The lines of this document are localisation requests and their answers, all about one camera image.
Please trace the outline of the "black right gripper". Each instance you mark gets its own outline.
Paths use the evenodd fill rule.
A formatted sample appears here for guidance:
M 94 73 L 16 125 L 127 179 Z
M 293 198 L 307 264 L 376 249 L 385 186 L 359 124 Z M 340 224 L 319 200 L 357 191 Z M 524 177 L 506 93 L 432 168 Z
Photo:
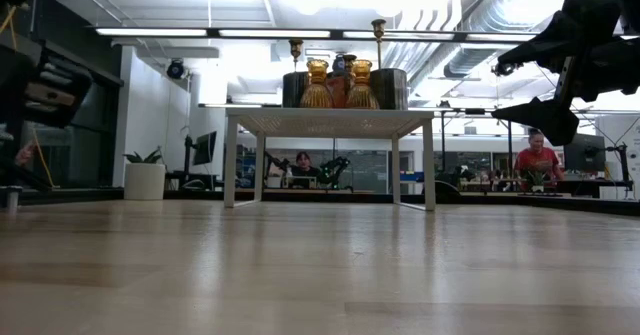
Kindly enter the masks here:
M 553 100 L 534 98 L 492 116 L 536 128 L 553 146 L 564 146 L 572 142 L 579 119 L 563 106 L 574 98 L 593 102 L 611 91 L 634 94 L 640 88 L 640 37 L 613 38 L 620 16 L 619 0 L 564 0 L 541 33 L 499 56 L 492 68 L 496 75 L 510 75 L 535 62 L 560 72 Z

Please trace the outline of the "grey label tin candle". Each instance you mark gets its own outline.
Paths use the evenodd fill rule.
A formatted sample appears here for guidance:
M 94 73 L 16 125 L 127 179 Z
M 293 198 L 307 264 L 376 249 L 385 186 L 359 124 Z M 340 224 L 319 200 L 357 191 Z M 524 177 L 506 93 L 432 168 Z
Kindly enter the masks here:
M 370 76 L 370 86 L 382 110 L 407 110 L 407 74 L 396 68 L 374 70 Z

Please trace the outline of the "tall brass candlestick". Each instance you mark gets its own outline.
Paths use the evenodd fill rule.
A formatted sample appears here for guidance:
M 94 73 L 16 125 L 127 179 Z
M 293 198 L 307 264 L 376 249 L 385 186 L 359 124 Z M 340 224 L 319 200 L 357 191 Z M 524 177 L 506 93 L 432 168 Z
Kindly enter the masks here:
M 382 68 L 382 40 L 385 34 L 386 21 L 384 19 L 376 19 L 371 22 L 373 27 L 373 35 L 377 45 L 377 62 L 378 68 Z

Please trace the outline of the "amber ribbed glass candle holder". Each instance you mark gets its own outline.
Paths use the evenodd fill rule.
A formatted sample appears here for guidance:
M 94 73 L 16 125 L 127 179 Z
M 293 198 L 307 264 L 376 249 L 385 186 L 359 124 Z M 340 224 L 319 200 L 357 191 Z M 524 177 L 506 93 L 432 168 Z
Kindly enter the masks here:
M 352 62 L 352 84 L 347 95 L 347 108 L 379 108 L 379 103 L 370 86 L 371 67 L 372 63 L 369 60 L 357 59 Z
M 332 108 L 332 95 L 326 85 L 328 63 L 320 59 L 309 60 L 307 69 L 309 83 L 305 87 L 300 107 Z

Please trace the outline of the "orange label tin candle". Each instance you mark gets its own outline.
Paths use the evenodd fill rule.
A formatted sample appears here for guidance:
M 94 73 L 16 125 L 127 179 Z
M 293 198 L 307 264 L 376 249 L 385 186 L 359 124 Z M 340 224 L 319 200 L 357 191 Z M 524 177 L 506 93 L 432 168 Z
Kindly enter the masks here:
M 348 99 L 349 79 L 347 76 L 341 75 L 329 78 L 326 85 L 332 97 L 334 108 L 346 108 Z

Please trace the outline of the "medium brass candlestick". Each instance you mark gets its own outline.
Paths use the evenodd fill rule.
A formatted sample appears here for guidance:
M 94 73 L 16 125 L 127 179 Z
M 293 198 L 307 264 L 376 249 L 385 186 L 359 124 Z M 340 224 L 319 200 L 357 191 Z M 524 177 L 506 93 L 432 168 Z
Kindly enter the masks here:
M 290 54 L 293 57 L 294 71 L 297 71 L 297 64 L 302 54 L 302 45 L 304 41 L 302 39 L 290 39 Z

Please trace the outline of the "black monitor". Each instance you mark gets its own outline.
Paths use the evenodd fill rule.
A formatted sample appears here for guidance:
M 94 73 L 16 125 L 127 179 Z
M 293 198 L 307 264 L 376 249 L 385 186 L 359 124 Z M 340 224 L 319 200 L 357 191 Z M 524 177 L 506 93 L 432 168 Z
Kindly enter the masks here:
M 563 146 L 564 167 L 569 171 L 601 172 L 605 170 L 605 139 L 602 136 L 576 134 Z
M 208 134 L 199 136 L 194 142 L 194 165 L 205 165 L 211 163 L 215 152 L 215 143 L 217 132 L 213 131 Z

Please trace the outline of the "person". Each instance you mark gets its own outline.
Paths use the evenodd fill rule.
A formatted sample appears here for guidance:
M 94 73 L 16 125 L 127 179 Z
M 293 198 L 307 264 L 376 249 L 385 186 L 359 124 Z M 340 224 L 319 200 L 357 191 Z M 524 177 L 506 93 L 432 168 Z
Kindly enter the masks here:
M 559 159 L 555 152 L 544 146 L 545 137 L 538 129 L 528 132 L 529 146 L 520 151 L 516 157 L 514 171 L 518 177 L 524 177 L 529 172 L 543 173 L 552 180 L 564 179 L 564 173 L 559 166 Z
M 320 170 L 312 166 L 309 154 L 301 151 L 296 155 L 296 163 L 291 166 L 291 173 L 298 177 L 318 177 Z

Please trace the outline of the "small potted plant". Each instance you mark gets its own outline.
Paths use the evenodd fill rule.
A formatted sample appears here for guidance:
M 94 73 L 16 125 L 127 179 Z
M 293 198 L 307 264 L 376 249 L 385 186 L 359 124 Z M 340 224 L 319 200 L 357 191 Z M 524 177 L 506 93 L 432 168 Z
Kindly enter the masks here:
M 549 176 L 544 171 L 531 170 L 527 172 L 526 180 L 532 193 L 543 193 L 545 182 Z

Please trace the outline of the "dark long desk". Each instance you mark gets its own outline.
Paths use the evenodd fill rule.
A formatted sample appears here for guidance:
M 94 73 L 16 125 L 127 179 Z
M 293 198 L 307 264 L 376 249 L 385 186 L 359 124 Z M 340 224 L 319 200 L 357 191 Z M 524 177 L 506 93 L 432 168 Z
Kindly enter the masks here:
M 544 181 L 532 185 L 522 179 L 498 179 L 488 181 L 462 181 L 458 188 L 462 192 L 518 193 L 526 195 L 557 194 L 563 197 L 586 197 L 594 199 L 635 199 L 632 182 L 586 179 Z

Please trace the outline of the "long ceiling light strip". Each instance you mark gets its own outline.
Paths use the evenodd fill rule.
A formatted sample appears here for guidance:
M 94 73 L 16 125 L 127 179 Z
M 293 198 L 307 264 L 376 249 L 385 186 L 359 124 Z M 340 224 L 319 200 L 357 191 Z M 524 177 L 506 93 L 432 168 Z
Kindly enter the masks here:
M 112 37 L 206 37 L 205 29 L 182 28 L 96 28 L 96 32 Z
M 286 30 L 286 29 L 222 29 L 221 37 L 228 38 L 329 38 L 330 31 L 326 30 Z
M 520 44 L 532 40 L 537 33 L 487 33 L 487 32 L 386 32 L 382 41 L 434 42 L 434 43 L 478 43 Z

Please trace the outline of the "white perforated metal shelf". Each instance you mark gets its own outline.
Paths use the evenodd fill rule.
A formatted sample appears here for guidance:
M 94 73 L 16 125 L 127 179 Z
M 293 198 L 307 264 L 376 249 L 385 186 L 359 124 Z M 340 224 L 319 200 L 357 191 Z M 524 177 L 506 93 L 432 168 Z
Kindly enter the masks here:
M 238 128 L 257 139 L 254 200 L 262 200 L 266 140 L 269 138 L 374 139 L 391 142 L 393 203 L 402 206 L 400 194 L 399 141 L 422 130 L 423 189 L 425 212 L 436 210 L 433 124 L 431 111 L 323 109 L 323 108 L 228 108 L 226 110 L 224 206 L 234 208 Z

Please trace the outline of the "white pot with green plant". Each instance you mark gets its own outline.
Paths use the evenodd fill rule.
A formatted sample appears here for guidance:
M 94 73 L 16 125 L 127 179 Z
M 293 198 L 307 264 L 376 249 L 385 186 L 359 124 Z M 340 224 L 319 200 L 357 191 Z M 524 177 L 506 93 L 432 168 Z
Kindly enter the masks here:
M 166 166 L 161 163 L 160 148 L 143 157 L 137 152 L 124 154 L 124 199 L 133 201 L 162 200 Z

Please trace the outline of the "black metal rack frame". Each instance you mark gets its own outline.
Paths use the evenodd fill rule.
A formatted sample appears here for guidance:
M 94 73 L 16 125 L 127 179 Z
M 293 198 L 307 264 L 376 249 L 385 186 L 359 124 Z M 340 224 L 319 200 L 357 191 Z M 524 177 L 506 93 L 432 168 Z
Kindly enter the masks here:
M 462 167 L 464 163 L 461 159 L 461 153 L 489 153 L 491 170 L 496 170 L 494 164 L 495 153 L 502 150 L 506 151 L 506 167 L 500 168 L 501 174 L 505 178 L 513 175 L 514 165 L 514 148 L 513 148 L 513 129 L 512 123 L 509 121 L 499 120 L 492 117 L 493 111 L 484 108 L 451 108 L 437 107 L 437 118 L 440 119 L 440 144 L 441 144 L 441 173 L 448 173 L 456 166 Z M 475 120 L 491 120 L 496 125 L 493 132 L 480 134 L 467 133 L 447 133 L 447 125 L 458 118 L 466 118 L 471 123 Z

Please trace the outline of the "silver ventilation duct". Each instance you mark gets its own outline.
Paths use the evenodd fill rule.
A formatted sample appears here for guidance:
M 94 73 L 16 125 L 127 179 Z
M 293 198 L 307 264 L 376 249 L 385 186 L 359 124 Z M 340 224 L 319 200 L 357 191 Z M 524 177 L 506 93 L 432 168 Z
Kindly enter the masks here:
M 469 32 L 526 32 L 549 17 L 552 10 L 514 4 L 479 5 L 462 23 Z M 429 75 L 464 78 L 494 53 L 493 49 L 464 48 L 462 44 L 444 43 L 436 48 L 428 61 L 410 79 L 414 92 L 427 85 Z

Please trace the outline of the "black aluminium frame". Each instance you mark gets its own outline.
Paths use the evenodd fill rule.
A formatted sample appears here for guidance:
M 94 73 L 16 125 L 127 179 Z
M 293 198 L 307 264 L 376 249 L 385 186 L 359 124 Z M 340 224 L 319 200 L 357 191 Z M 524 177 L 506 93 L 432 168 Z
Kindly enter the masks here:
M 44 205 L 56 203 L 122 200 L 122 189 L 62 189 L 49 192 L 25 190 L 19 198 L 21 205 Z M 313 202 L 390 204 L 389 194 L 326 193 L 320 192 L 265 192 L 262 199 L 269 202 Z M 503 205 L 530 206 L 550 209 L 593 212 L 640 218 L 640 201 L 602 200 L 554 196 L 527 196 L 513 193 L 488 195 L 438 195 L 438 205 Z

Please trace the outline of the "small grey post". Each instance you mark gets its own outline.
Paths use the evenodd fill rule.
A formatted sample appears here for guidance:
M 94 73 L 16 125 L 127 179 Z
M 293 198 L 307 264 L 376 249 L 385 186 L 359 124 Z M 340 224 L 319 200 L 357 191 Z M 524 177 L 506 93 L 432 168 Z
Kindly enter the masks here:
M 6 188 L 6 203 L 9 213 L 15 213 L 17 211 L 21 192 L 22 188 L 19 186 L 8 186 Z

